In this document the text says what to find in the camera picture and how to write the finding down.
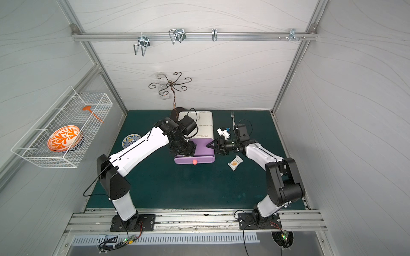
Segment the small bowl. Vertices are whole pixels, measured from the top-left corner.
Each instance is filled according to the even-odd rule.
[[[83,134],[75,125],[67,125],[56,130],[48,139],[47,146],[51,151],[64,152],[73,149],[83,139]]]

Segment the white wire basket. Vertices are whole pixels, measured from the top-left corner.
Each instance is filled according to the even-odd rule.
[[[83,110],[86,106],[91,106],[92,113]],[[77,93],[70,87],[11,151],[39,167],[77,168],[111,107],[112,102],[106,93]],[[64,152],[51,151],[48,139],[67,125],[80,128],[81,141],[73,141],[69,150]]]

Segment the metal vent grille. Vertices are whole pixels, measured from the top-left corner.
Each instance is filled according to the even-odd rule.
[[[117,235],[93,235],[75,236],[72,246],[90,246],[100,244]],[[113,239],[112,243],[126,239],[125,235],[119,235]],[[245,241],[247,243],[260,242],[256,232],[246,232]],[[242,232],[234,233],[194,233],[194,234],[143,234],[141,238],[131,245],[181,245],[181,244],[235,244],[243,243]]]

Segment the blue patterned plate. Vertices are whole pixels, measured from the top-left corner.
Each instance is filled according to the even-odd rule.
[[[130,134],[123,139],[123,148],[129,147],[132,143],[141,139],[141,136],[138,134]]]

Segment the aluminum rail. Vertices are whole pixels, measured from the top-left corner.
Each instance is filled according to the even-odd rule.
[[[234,209],[138,209],[140,214],[155,214],[154,231],[150,233],[238,232]],[[88,209],[73,214],[64,235],[110,234],[114,209]],[[326,231],[318,210],[279,211],[283,229],[288,231]]]
[[[150,42],[155,41],[171,41],[168,33],[143,33],[144,36],[150,39]],[[212,41],[211,32],[192,32],[185,33],[187,36],[185,41]],[[74,41],[137,41],[141,33],[79,33],[73,34]],[[287,41],[289,32],[233,32],[224,33],[218,32],[218,41]],[[314,41],[318,34],[309,34],[306,32],[297,32],[295,36],[299,41]]]

